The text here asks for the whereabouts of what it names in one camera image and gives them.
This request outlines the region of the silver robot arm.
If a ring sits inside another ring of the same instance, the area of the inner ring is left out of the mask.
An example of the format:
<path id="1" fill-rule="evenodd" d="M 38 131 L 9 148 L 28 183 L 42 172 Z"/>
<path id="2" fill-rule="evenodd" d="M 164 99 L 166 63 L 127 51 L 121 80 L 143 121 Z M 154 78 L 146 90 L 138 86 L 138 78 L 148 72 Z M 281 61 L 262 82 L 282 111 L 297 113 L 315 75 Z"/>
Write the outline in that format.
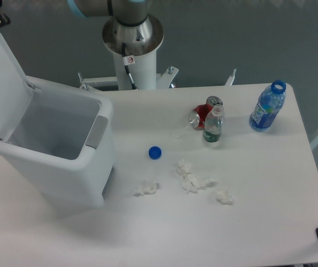
<path id="1" fill-rule="evenodd" d="M 161 47 L 161 22 L 149 13 L 147 1 L 67 1 L 71 12 L 81 18 L 109 17 L 102 40 L 113 54 L 144 57 Z"/>

